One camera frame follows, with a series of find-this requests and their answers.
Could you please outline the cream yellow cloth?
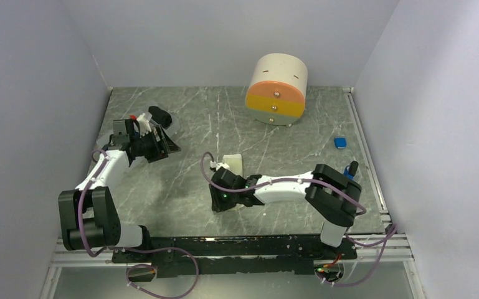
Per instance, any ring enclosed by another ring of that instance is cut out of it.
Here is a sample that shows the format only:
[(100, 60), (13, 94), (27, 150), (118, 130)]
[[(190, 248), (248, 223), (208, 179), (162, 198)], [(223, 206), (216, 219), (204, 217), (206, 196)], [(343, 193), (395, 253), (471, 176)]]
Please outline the cream yellow cloth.
[(224, 167), (236, 175), (243, 176), (243, 161), (241, 154), (223, 155), (222, 163)]

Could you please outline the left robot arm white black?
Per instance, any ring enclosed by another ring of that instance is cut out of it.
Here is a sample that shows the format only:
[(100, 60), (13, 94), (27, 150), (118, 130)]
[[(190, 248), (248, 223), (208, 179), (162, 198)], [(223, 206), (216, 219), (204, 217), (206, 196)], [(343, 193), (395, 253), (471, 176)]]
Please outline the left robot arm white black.
[(102, 252), (108, 247), (127, 247), (136, 261), (152, 256), (146, 228), (121, 223), (111, 192), (134, 162), (153, 163), (180, 150), (167, 132), (173, 127), (169, 120), (157, 122), (146, 114), (113, 121), (107, 142), (95, 150), (98, 160), (93, 170), (77, 187), (59, 194), (60, 226), (67, 250), (86, 250), (94, 257), (94, 248)]

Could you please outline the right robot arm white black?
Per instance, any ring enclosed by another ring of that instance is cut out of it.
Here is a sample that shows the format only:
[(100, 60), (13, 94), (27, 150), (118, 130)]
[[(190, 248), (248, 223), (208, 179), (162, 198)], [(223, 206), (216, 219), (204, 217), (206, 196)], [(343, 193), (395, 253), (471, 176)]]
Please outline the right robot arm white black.
[(238, 204), (264, 206), (274, 202), (306, 201), (324, 218), (317, 242), (319, 254), (327, 259), (341, 251), (346, 231), (356, 216), (366, 212), (359, 198), (362, 187), (354, 180), (359, 168), (350, 162), (341, 173), (326, 164), (314, 170), (288, 177), (251, 175), (243, 178), (217, 166), (208, 178), (214, 212), (227, 211)]

